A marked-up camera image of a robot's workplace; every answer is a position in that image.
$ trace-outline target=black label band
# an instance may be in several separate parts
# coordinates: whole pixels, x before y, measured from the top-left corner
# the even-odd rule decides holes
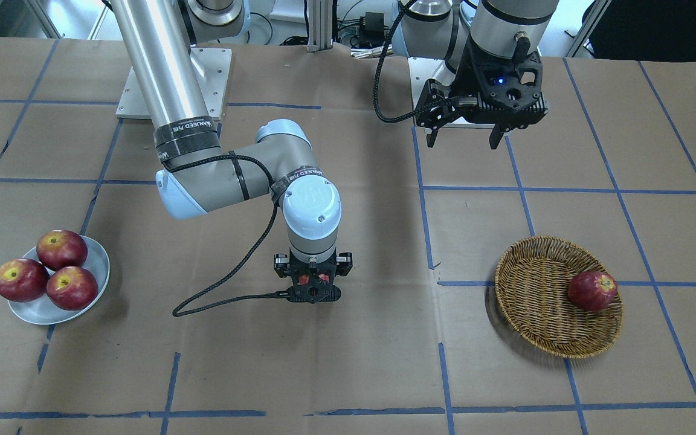
[[[216,126],[209,116],[197,116],[195,118],[180,119],[179,121],[165,124],[155,130],[155,143],[160,145],[166,141],[178,140],[191,135],[204,132],[216,134]]]
[[[300,166],[298,170],[291,171],[270,186],[273,202],[278,203],[281,195],[284,195],[289,186],[299,177],[306,175],[324,176],[324,172],[315,166]]]

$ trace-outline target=aluminum arm tube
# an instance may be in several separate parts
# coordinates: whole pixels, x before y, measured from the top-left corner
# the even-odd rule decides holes
[[[170,169],[218,152],[216,127],[171,3],[114,0],[114,16],[152,117],[160,162]]]

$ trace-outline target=metal mounting plate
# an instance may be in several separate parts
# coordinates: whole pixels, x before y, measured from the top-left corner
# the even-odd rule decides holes
[[[421,97],[421,91],[423,91],[423,85],[429,78],[434,77],[434,71],[437,69],[441,60],[437,59],[426,59],[423,57],[410,57],[408,58],[408,64],[410,66],[410,85],[412,88],[412,107],[417,107],[417,100]],[[464,118],[458,118],[455,122],[451,122],[443,127],[443,129],[492,129],[493,124],[472,124],[467,122]]]
[[[230,76],[230,61],[233,52],[224,48],[193,48],[190,58],[193,62],[198,83],[204,96],[205,107],[215,121],[221,121],[224,96],[227,91],[227,78]],[[125,88],[117,107],[118,118],[151,119],[144,95],[138,86],[133,68],[127,75]]]

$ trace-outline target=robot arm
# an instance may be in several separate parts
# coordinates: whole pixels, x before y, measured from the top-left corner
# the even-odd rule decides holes
[[[401,34],[394,35],[395,53],[443,59],[423,86],[415,124],[426,127],[429,147],[439,129],[459,118],[492,124],[495,149],[504,133],[525,129],[549,111],[537,46],[558,0],[480,0],[475,8],[461,3],[452,11],[448,5],[450,0],[419,0],[409,11],[401,7],[405,16]]]
[[[177,219],[271,195],[288,226],[289,254],[274,259],[276,273],[292,278],[287,299],[337,300],[335,275],[352,266],[351,253],[336,254],[340,194],[318,168],[305,133],[293,121],[276,120],[259,129],[254,144],[223,153],[205,107],[189,43],[201,34],[199,22],[213,27],[211,39],[220,37],[216,32],[239,33],[248,4],[237,5],[239,0],[113,1],[165,168],[155,176],[158,191]]]

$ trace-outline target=light blue joint cap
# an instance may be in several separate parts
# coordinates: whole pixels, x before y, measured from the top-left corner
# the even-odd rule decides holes
[[[302,131],[301,127],[291,119],[274,119],[268,122],[267,126],[260,127],[257,130],[257,143],[263,138],[269,135],[293,135],[301,138],[308,143],[310,149],[313,149],[308,138],[305,136],[305,132]]]
[[[160,199],[163,200],[166,210],[174,218],[189,219],[208,213],[187,193],[181,182],[172,173],[166,170],[157,171],[155,182],[157,190],[160,192]]]
[[[284,193],[282,209],[289,228],[307,240],[321,240],[332,234],[343,214],[337,188],[318,175],[293,181]]]

